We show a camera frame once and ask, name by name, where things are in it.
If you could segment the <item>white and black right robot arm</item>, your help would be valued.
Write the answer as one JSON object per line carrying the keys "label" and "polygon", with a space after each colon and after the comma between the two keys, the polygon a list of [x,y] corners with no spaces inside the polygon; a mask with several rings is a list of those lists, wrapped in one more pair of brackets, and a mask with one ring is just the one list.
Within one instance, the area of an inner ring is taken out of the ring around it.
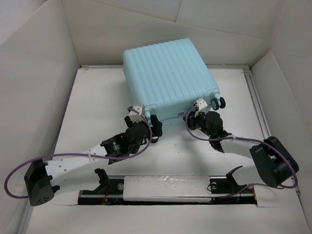
{"label": "white and black right robot arm", "polygon": [[254,185],[275,189],[297,187],[299,166],[278,138],[237,137],[224,130],[220,114],[213,111],[196,114],[190,110],[183,119],[187,131],[191,134],[200,130],[214,150],[253,160],[252,166],[238,166],[226,174],[225,186],[229,191],[237,194]]}

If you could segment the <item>light blue hard-shell suitcase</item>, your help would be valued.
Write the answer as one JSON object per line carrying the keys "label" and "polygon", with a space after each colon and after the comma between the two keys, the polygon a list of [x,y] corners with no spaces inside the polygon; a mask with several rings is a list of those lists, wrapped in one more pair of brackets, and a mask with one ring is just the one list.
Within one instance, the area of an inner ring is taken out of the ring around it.
{"label": "light blue hard-shell suitcase", "polygon": [[202,111],[223,109],[225,99],[192,41],[188,38],[128,49],[123,71],[133,104],[144,106],[157,142],[163,125],[183,118],[195,104]]}

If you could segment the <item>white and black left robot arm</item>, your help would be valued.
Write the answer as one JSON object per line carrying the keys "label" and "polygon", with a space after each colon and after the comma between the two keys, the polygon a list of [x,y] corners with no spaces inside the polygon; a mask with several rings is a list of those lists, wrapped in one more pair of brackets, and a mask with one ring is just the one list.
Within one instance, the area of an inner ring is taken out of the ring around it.
{"label": "white and black left robot arm", "polygon": [[86,153],[31,162],[24,176],[30,205],[42,205],[56,195],[71,191],[107,192],[111,182],[105,166],[135,157],[142,145],[155,143],[156,138],[162,136],[162,122],[156,115],[151,115],[150,120],[151,125],[148,125],[145,121],[134,123],[125,117],[128,128],[124,133],[103,141]]}

